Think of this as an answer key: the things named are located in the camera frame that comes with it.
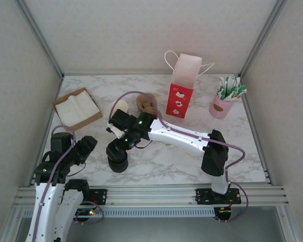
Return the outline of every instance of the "brown box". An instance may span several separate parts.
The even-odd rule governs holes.
[[[71,93],[69,93],[69,94],[67,94],[67,95],[65,95],[65,96],[63,96],[63,97],[60,97],[59,99],[56,99],[56,100],[53,102],[53,109],[55,110],[55,112],[57,113],[57,110],[56,110],[56,108],[55,108],[55,106],[56,106],[57,104],[60,104],[60,103],[62,103],[62,102],[65,102],[65,101],[69,98],[69,96],[76,96],[76,95],[80,94],[80,93],[83,92],[83,91],[86,91],[86,92],[89,94],[89,96],[91,97],[92,101],[93,101],[93,102],[96,104],[96,106],[99,108],[99,106],[98,106],[97,103],[94,101],[94,99],[92,98],[92,96],[90,95],[90,93],[86,90],[85,87],[83,87],[83,88],[78,89],[78,90],[76,90],[76,91],[74,91],[74,92],[71,92]],[[90,124],[90,123],[92,123],[92,122],[98,120],[99,118],[102,118],[102,117],[103,117],[103,116],[102,116],[102,113],[101,113],[101,111],[100,111],[100,112],[96,113],[95,115],[93,115],[93,116],[87,118],[86,120],[83,120],[82,122],[79,122],[78,124],[75,124],[75,125],[71,126],[71,128],[72,128],[72,130],[74,130],[74,131],[79,130],[80,128],[82,128],[82,127],[84,127],[84,126],[86,126],[86,125],[88,125],[88,124]]]

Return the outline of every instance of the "gift bag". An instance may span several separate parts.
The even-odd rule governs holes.
[[[168,52],[174,53],[177,57],[177,62],[174,68],[166,60],[166,54]],[[180,57],[178,57],[178,55],[171,50],[168,50],[165,53],[164,58],[166,63],[173,70],[167,101],[166,114],[175,117],[185,118],[185,114],[193,94],[194,84],[197,77],[199,77],[208,69],[210,69],[214,65],[214,63],[201,65],[201,57],[182,53],[180,54]],[[198,74],[200,68],[204,66],[210,67],[208,67],[201,74]]]

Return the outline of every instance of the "cable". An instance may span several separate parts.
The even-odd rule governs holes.
[[[84,170],[84,169],[85,169],[85,167],[86,167],[86,163],[84,163],[84,167],[83,167],[82,169],[80,169],[79,171],[75,172],[75,173],[74,173],[74,174],[72,174],[72,175],[67,175],[67,176],[74,176],[74,175],[76,175],[76,174],[80,173],[82,170]]]
[[[137,149],[144,149],[144,148],[146,148],[148,145],[150,145],[152,143],[152,141],[150,141],[146,146],[144,146],[144,147],[138,147],[138,146],[136,146],[136,145],[134,145],[134,147],[136,147]]]
[[[52,134],[54,134],[54,131],[58,128],[65,128],[66,130],[69,130],[72,135],[73,135],[73,140],[72,140],[72,143],[71,143],[71,146],[68,148],[68,150],[58,159],[58,161],[56,162],[56,164],[54,165],[53,169],[52,169],[52,172],[49,176],[49,179],[47,181],[47,184],[46,184],[46,187],[44,189],[44,192],[42,194],[42,197],[40,199],[40,204],[43,204],[44,203],[44,200],[45,200],[45,196],[47,194],[47,191],[49,189],[49,186],[51,185],[51,182],[53,180],[53,177],[54,177],[54,174],[55,174],[55,171],[58,167],[58,165],[61,163],[61,161],[65,158],[65,156],[72,150],[72,148],[74,147],[75,145],[75,133],[74,131],[69,127],[69,126],[66,126],[66,125],[58,125],[56,126],[55,128],[53,128],[52,130]],[[39,205],[38,207],[38,211],[37,211],[37,216],[36,216],[36,220],[35,220],[35,225],[34,225],[34,234],[32,235],[32,242],[35,242],[36,241],[36,235],[37,235],[37,231],[38,231],[38,224],[39,224],[39,218],[40,218],[40,214],[41,214],[41,209],[42,209],[42,206]]]
[[[42,157],[42,159],[41,159],[41,162],[45,162],[45,161],[46,161],[46,159],[47,159],[49,153],[50,153],[50,151],[47,151],[47,152],[43,155],[43,157]]]
[[[82,223],[81,223],[82,225],[100,223],[102,220],[104,220],[104,218],[105,218],[105,212],[104,212],[103,209],[99,206],[99,204],[94,203],[94,202],[91,202],[91,201],[85,201],[85,202],[82,202],[81,205],[82,205],[82,204],[86,204],[86,203],[95,205],[95,208],[99,208],[99,210],[100,210],[100,212],[101,212],[101,214],[102,214],[102,218],[99,219],[98,221],[91,222],[91,223],[82,222]],[[79,212],[76,214],[76,216],[75,216],[75,222],[76,222],[76,224],[79,222],[79,221],[77,220],[77,219],[78,219],[78,216],[79,216],[81,213],[83,213],[83,212],[85,212],[85,211],[89,211],[89,210],[91,210],[91,209],[90,209],[90,208],[86,208],[86,209],[83,209],[83,210],[79,211]]]
[[[113,104],[113,107],[111,108],[111,111],[110,111],[110,114],[109,114],[109,120],[111,119],[111,114],[112,114],[112,112],[113,112],[115,106],[117,105],[117,103],[118,103],[124,96],[127,96],[128,94],[132,94],[132,93],[142,94],[142,95],[148,97],[148,98],[151,100],[153,106],[155,107],[157,117],[158,117],[158,119],[160,120],[161,124],[162,124],[165,128],[170,128],[171,130],[173,130],[173,131],[175,131],[175,132],[177,132],[177,133],[179,133],[179,134],[186,135],[186,136],[189,136],[189,137],[192,137],[192,138],[195,138],[195,139],[198,139],[198,138],[199,138],[199,136],[197,136],[197,135],[189,134],[189,133],[186,133],[186,132],[184,132],[184,131],[177,130],[177,129],[173,128],[173,127],[168,126],[168,125],[162,120],[162,118],[161,118],[161,117],[162,117],[162,116],[161,116],[161,113],[159,112],[159,110],[158,110],[158,108],[157,108],[157,104],[154,102],[153,98],[152,98],[151,96],[149,96],[148,94],[146,94],[146,93],[144,93],[144,92],[140,92],[140,91],[130,91],[130,92],[126,92],[126,93],[122,94],[122,95],[115,101],[115,103]],[[216,144],[219,144],[219,145],[227,146],[227,147],[229,147],[229,148],[238,150],[238,151],[240,151],[240,152],[242,153],[242,156],[241,156],[239,159],[237,159],[236,161],[230,163],[229,165],[227,165],[227,166],[225,167],[226,181],[229,183],[228,168],[230,168],[231,166],[233,166],[233,165],[239,163],[240,161],[242,161],[242,160],[244,159],[244,157],[246,156],[246,152],[245,152],[243,149],[241,149],[241,148],[239,148],[239,147],[237,147],[237,146],[235,146],[235,145],[227,144],[227,143],[224,143],[224,142],[221,142],[221,141],[217,141],[217,140],[213,140],[213,139],[209,139],[209,138],[204,138],[204,137],[202,137],[201,139],[204,140],[204,141],[208,141],[208,142],[216,143]],[[249,200],[248,200],[248,196],[247,196],[246,192],[244,191],[244,189],[243,189],[239,184],[237,184],[237,183],[235,183],[235,182],[233,182],[233,181],[230,182],[230,183],[235,184],[236,186],[238,186],[238,187],[242,190],[242,192],[245,194],[245,197],[246,197],[246,208],[245,208],[245,210],[244,210],[239,216],[237,216],[236,218],[234,218],[234,219],[232,220],[232,221],[235,221],[236,219],[240,218],[240,217],[247,211],[248,205],[249,205]]]

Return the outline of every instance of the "pink cup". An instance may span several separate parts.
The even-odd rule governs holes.
[[[216,94],[209,108],[210,114],[215,118],[224,118],[227,116],[234,101],[226,102],[221,100]]]

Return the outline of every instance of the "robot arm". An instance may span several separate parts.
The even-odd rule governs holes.
[[[216,130],[207,134],[187,130],[169,123],[166,125],[169,127],[166,128],[152,114],[141,113],[136,118],[118,109],[109,120],[107,128],[108,132],[117,136],[107,147],[109,163],[114,161],[120,165],[121,160],[127,159],[126,151],[133,148],[141,139],[170,143],[198,154],[202,159],[201,169],[212,179],[212,191],[221,195],[226,194],[229,188],[229,183],[225,179],[228,147],[202,139],[210,138],[225,143],[222,134]]]
[[[67,184],[65,181],[70,167],[83,164],[95,148],[97,140],[92,136],[85,136],[76,143],[57,166],[52,183],[48,185],[47,192],[44,192],[52,169],[57,160],[69,149],[71,138],[72,135],[69,133],[53,134],[50,140],[51,150],[47,153],[49,161],[45,161],[47,155],[44,155],[41,164],[35,169],[36,201],[26,242],[66,241],[77,208],[89,197],[87,180],[71,179]]]

